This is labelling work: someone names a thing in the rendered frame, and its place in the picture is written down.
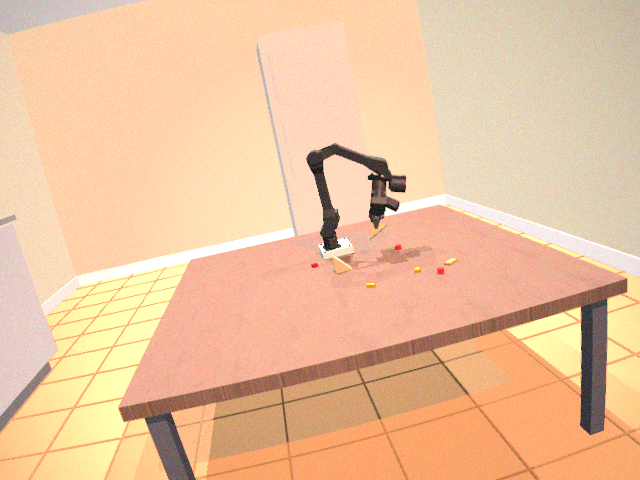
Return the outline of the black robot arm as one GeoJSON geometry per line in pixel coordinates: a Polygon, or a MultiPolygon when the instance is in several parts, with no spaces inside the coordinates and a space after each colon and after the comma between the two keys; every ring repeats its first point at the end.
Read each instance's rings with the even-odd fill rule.
{"type": "MultiPolygon", "coordinates": [[[[371,174],[368,175],[368,180],[372,180],[372,189],[383,188],[387,190],[388,181],[388,189],[390,189],[391,192],[405,193],[406,190],[406,176],[391,175],[391,172],[388,169],[387,161],[384,158],[368,156],[341,146],[338,143],[333,143],[332,145],[320,150],[312,150],[307,155],[306,161],[314,175],[321,205],[323,208],[323,225],[320,230],[320,235],[323,238],[324,246],[322,247],[325,249],[325,251],[330,251],[341,247],[337,240],[336,231],[334,231],[338,227],[340,216],[338,214],[338,208],[334,209],[331,202],[327,182],[324,175],[323,162],[323,160],[325,160],[326,158],[330,158],[334,155],[366,166],[373,172],[377,173],[374,174],[373,172],[371,172],[371,174]]],[[[384,194],[384,197],[388,199],[387,208],[397,212],[400,205],[399,201],[395,198],[387,196],[387,194],[384,194]]]]}

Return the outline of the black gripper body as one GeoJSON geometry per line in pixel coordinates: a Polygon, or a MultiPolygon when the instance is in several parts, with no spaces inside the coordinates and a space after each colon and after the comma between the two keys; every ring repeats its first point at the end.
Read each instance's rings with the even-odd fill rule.
{"type": "Polygon", "coordinates": [[[384,197],[387,190],[383,188],[373,188],[371,190],[370,207],[385,208],[388,205],[388,199],[384,197]]]}

